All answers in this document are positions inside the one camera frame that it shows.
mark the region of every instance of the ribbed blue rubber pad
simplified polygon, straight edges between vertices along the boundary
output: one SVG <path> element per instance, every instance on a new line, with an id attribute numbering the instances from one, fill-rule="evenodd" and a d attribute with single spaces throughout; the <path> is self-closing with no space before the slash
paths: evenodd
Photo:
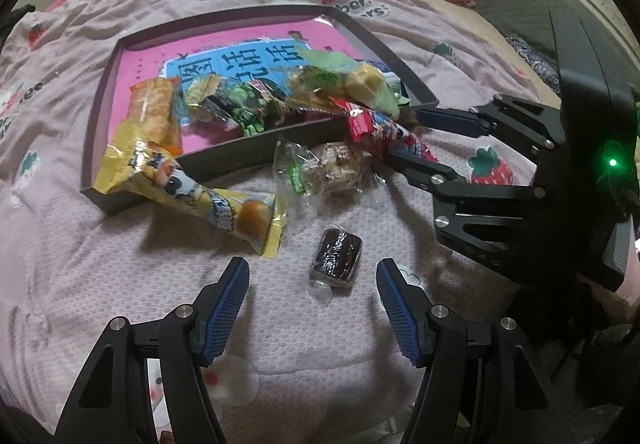
<path id="1" fill-rule="evenodd" d="M 386 316 L 394 330 L 400 352 L 411 361 L 413 366 L 417 366 L 422 353 L 418 347 L 418 330 L 415 320 L 404 303 L 386 265 L 383 265 L 382 262 L 378 264 L 376 270 L 376 282 L 382 305 L 385 307 Z"/>
<path id="2" fill-rule="evenodd" d="M 202 360 L 207 365 L 225 350 L 248 289 L 249 266 L 244 262 L 229 281 L 207 323 L 207 341 L 202 350 Z"/>

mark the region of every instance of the green label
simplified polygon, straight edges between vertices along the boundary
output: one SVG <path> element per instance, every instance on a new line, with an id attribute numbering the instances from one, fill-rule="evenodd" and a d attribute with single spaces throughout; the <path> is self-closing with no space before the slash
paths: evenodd
<path id="1" fill-rule="evenodd" d="M 294 162 L 289 165 L 289 180 L 291 181 L 293 191 L 298 195 L 306 193 L 305 185 L 300 178 L 300 168 Z"/>

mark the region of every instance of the pink paper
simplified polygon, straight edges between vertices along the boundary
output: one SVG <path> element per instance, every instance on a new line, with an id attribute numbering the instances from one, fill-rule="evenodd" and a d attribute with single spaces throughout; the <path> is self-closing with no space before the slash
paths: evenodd
<path id="1" fill-rule="evenodd" d="M 342 52 L 353 58 L 362 56 L 334 27 L 317 20 L 223 30 L 165 43 L 145 50 L 125 50 L 118 66 L 109 121 L 109 142 L 113 140 L 120 121 L 127 117 L 131 96 L 129 89 L 136 83 L 158 77 L 167 61 L 251 39 L 289 39 L 291 38 L 290 31 L 300 32 L 311 49 L 324 50 L 325 47 L 331 47 L 334 51 Z M 242 131 L 236 125 L 227 129 L 212 128 L 207 137 L 183 132 L 182 148 L 184 153 L 193 153 L 220 142 L 241 137 L 241 135 Z"/>

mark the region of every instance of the red snack package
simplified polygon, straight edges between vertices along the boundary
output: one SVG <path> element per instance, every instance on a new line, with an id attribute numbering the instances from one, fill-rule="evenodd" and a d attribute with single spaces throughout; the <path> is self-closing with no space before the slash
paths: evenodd
<path id="1" fill-rule="evenodd" d="M 385 114 L 342 99 L 330 99 L 346 113 L 351 140 L 369 153 L 381 158 L 388 150 L 399 150 L 432 162 L 438 161 L 417 135 Z"/>

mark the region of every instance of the box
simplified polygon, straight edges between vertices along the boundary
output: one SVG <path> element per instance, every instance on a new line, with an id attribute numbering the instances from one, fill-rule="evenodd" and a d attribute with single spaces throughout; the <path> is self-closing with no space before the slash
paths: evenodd
<path id="1" fill-rule="evenodd" d="M 196 52 L 198 49 L 215 49 L 229 45 L 230 39 L 236 42 L 251 41 L 251 34 L 265 30 L 288 31 L 296 40 L 306 41 L 310 48 L 330 50 L 330 46 L 318 45 L 318 42 L 322 42 L 318 35 L 309 40 L 297 38 L 305 35 L 297 28 L 309 29 L 310 26 L 305 24 L 310 21 L 335 29 L 341 38 L 338 43 L 343 52 L 351 56 L 359 53 L 360 59 L 383 62 L 398 75 L 410 98 L 410 105 L 401 107 L 401 120 L 415 115 L 417 108 L 437 106 L 437 98 L 403 61 L 365 27 L 337 8 L 322 5 L 267 5 L 184 18 L 142 30 L 116 43 L 98 84 L 89 116 L 82 155 L 82 193 L 108 213 L 119 212 L 142 200 L 130 192 L 103 195 L 92 188 L 114 129 L 119 120 L 124 118 L 122 114 L 126 114 L 128 101 L 123 100 L 129 86 L 137 80 L 156 77 L 165 70 L 164 63 L 173 58 L 184 56 L 187 59 L 188 55 L 181 53 L 181 48 L 195 47 Z M 270 163 L 280 133 L 287 140 L 316 146 L 343 140 L 347 136 L 347 128 L 344 118 L 331 117 L 269 130 L 253 137 L 222 139 L 212 146 L 196 137 L 187 136 L 184 138 L 185 153 L 178 160 L 188 175 L 199 182 L 206 182 L 244 167 Z"/>

